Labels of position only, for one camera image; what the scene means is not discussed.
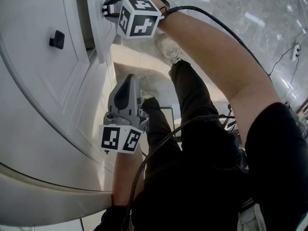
white cabinet door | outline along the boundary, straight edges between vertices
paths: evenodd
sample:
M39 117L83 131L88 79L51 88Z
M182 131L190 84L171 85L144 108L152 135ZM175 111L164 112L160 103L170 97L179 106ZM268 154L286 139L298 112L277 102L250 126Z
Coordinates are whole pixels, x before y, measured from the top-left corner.
M62 50L49 45L56 30ZM0 50L27 98L66 134L90 64L76 0L0 0Z
M88 0L93 38L100 63L105 61L116 35L115 24L107 21L102 13L104 2L105 0Z
M99 163L99 167L113 172L114 158L109 155L107 157L99 143L99 125L103 124L112 88L108 62L111 60L105 59L101 64L96 57L91 63L78 94L68 137L86 155Z

black cabinet knob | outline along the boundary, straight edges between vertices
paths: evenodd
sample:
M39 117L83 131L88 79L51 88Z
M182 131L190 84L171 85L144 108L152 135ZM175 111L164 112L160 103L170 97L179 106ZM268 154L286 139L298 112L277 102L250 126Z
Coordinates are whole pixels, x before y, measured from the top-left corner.
M62 50L64 46L64 38L64 33L56 30L54 38L49 39L49 45Z

marble floor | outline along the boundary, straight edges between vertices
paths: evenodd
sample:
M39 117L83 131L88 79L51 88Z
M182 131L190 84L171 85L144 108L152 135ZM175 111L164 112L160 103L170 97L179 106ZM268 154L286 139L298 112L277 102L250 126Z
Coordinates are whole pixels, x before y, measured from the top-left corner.
M168 0L171 6L194 5L214 15L232 29L269 73L297 38L301 44L300 61L292 62L289 51L276 65L271 79L283 101L296 110L308 97L308 0ZM188 11L213 26L214 22L198 12ZM173 107L176 123L180 112L170 77L169 66L154 44L154 39L123 40L112 45L117 79L134 73L141 80L143 94L155 96L161 106ZM213 82L192 63L208 86L214 105L227 114L228 101Z

